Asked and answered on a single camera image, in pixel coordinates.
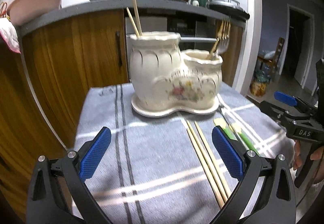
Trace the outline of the person's right hand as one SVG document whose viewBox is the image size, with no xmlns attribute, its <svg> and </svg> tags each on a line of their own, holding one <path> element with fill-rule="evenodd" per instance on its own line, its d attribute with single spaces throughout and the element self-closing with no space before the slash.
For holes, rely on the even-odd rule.
<svg viewBox="0 0 324 224">
<path fill-rule="evenodd" d="M 301 158 L 301 144 L 300 141 L 295 140 L 294 145 L 294 165 L 293 170 L 300 168 L 303 165 L 302 158 Z M 323 146 L 318 148 L 314 153 L 310 156 L 310 159 L 313 161 L 320 160 L 323 155 Z M 320 169 L 316 176 L 314 176 L 314 184 L 318 184 L 323 181 L 323 161 L 321 163 Z"/>
</svg>

